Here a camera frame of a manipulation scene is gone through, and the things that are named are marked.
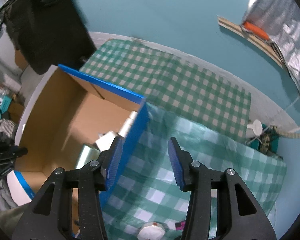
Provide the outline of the pink lotion bottle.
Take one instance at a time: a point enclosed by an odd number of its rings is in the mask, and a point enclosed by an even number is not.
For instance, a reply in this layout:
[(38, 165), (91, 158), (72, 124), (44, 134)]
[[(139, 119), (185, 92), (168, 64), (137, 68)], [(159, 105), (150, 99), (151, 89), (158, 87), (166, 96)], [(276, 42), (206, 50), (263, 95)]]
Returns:
[(118, 132), (118, 135), (125, 138), (131, 129), (134, 120), (136, 119), (138, 113), (136, 111), (132, 111), (129, 117), (125, 120), (124, 124), (122, 125), (121, 129)]

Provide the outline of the green checkered tablecloth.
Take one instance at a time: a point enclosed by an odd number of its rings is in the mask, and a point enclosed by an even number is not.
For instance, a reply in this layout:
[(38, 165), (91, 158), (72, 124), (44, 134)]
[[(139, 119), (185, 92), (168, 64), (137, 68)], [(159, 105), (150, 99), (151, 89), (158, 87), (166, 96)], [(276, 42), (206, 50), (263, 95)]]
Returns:
[(147, 222), (159, 222), (165, 239), (185, 219), (190, 195), (179, 189), (168, 140), (208, 168), (233, 168), (270, 220), (287, 167), (245, 144), (251, 95), (210, 70), (139, 42), (109, 40), (81, 68), (84, 74), (146, 99), (147, 127), (107, 201), (103, 215), (110, 239), (135, 239)]

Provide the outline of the teal cardboard box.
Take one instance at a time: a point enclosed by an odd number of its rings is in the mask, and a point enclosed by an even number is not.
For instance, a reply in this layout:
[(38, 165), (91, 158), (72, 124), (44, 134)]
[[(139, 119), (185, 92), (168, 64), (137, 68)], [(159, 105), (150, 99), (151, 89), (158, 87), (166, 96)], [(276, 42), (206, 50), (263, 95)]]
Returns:
[(0, 119), (2, 118), (2, 115), (8, 111), (11, 102), (12, 99), (7, 95), (2, 98), (2, 102), (0, 103)]

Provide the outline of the silver foil sheet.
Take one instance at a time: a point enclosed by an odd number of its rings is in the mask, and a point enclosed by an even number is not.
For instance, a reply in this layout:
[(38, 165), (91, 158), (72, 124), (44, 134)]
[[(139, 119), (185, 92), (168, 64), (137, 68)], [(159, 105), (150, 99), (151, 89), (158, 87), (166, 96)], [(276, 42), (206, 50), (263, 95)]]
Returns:
[(255, 0), (243, 16), (266, 32), (300, 94), (300, 8), (295, 0)]

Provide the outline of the striped clothing pile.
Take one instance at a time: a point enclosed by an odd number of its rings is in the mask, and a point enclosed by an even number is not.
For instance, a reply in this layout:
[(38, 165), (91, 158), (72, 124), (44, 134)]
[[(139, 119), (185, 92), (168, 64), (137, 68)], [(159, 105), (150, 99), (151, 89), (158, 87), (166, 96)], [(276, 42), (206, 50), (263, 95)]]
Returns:
[(12, 120), (0, 119), (0, 141), (14, 142), (17, 128)]

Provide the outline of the green metal tin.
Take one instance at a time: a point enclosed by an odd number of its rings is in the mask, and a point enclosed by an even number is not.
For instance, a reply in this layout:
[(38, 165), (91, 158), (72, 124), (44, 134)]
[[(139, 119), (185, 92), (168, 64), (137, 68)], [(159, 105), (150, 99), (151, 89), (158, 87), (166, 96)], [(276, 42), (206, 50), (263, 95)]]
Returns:
[(75, 169), (82, 168), (85, 164), (92, 160), (97, 160), (100, 155), (100, 150), (92, 144), (84, 143), (80, 154), (78, 155)]

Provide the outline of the blue-edged cardboard box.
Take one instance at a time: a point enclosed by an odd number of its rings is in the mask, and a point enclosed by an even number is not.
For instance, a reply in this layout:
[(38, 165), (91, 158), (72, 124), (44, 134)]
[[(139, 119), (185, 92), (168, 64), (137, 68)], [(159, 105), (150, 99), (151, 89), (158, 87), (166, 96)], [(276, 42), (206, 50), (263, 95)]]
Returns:
[[(109, 131), (118, 134), (132, 111), (113, 186), (106, 191), (102, 157), (80, 169), (84, 143)], [(66, 66), (51, 66), (21, 117), (15, 142), (28, 150), (15, 168), (33, 198), (13, 239), (109, 239), (102, 213), (116, 182), (147, 126), (145, 98)]]

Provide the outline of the white octagonal jar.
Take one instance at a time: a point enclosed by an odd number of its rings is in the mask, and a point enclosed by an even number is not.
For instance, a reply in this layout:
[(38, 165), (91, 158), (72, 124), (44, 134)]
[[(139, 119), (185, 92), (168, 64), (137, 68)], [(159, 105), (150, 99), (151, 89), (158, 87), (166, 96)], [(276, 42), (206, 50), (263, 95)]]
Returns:
[(138, 240), (161, 240), (165, 235), (164, 227), (157, 222), (144, 224), (137, 235)]

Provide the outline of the white charger adapter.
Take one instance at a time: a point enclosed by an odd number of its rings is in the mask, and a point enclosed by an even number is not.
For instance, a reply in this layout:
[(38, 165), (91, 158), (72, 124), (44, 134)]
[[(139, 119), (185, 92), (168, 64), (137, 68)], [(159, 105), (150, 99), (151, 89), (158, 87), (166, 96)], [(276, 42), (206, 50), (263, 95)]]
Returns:
[(114, 139), (119, 135), (116, 132), (109, 131), (104, 134), (99, 134), (99, 138), (95, 141), (96, 147), (100, 152), (110, 149)]

